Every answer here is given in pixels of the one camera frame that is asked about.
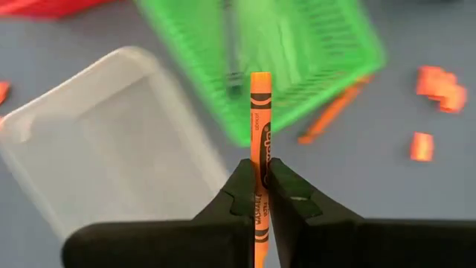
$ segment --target table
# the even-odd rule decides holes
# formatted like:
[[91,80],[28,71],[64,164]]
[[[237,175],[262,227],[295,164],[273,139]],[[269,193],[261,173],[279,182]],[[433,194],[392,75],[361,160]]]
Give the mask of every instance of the table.
[[[366,0],[388,53],[387,67],[314,144],[298,134],[318,113],[273,137],[272,154],[313,185],[365,217],[476,219],[476,1]],[[229,171],[248,149],[235,147],[200,104],[192,86],[130,1],[61,22],[0,21],[0,79],[14,88],[6,114],[52,89],[116,48],[161,55],[181,78],[193,108]],[[414,93],[421,65],[442,65],[469,90],[462,115],[438,112]],[[414,131],[434,135],[432,163],[412,162]],[[3,267],[60,267],[48,224],[0,162],[0,260]],[[278,267],[271,239],[267,267]]]

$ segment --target clear plastic container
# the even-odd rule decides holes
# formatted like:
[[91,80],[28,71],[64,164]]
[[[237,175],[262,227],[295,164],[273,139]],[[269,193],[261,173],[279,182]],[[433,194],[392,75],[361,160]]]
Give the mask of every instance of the clear plastic container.
[[62,239],[103,221],[189,219],[228,175],[180,85],[121,48],[1,125],[1,152]]

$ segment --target green plastic basket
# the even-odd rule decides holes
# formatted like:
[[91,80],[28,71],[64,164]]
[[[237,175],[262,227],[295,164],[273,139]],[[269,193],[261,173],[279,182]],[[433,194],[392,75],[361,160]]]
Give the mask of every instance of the green plastic basket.
[[[385,61],[356,0],[138,0],[239,145],[250,142],[249,74],[273,75],[273,132],[326,103]],[[235,29],[229,18],[234,16]],[[230,38],[237,43],[235,63]],[[230,94],[230,64],[244,75]]]

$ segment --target crayon wrapper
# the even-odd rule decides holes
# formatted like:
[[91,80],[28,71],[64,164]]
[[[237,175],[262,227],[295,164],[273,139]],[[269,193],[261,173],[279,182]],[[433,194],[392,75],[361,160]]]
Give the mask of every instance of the crayon wrapper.
[[255,266],[268,251],[268,166],[271,160],[271,75],[251,74],[251,161],[256,179],[254,225]]

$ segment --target orange crayon piece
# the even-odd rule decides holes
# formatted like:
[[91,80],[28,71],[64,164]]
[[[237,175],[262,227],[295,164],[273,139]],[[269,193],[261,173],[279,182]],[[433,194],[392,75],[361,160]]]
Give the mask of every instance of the orange crayon piece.
[[410,158],[414,161],[431,162],[433,160],[433,136],[427,133],[414,133],[411,144]]
[[337,116],[360,94],[362,88],[372,80],[372,77],[363,77],[357,83],[349,86],[332,102],[322,116],[297,141],[300,144],[310,144],[315,138],[337,118]]

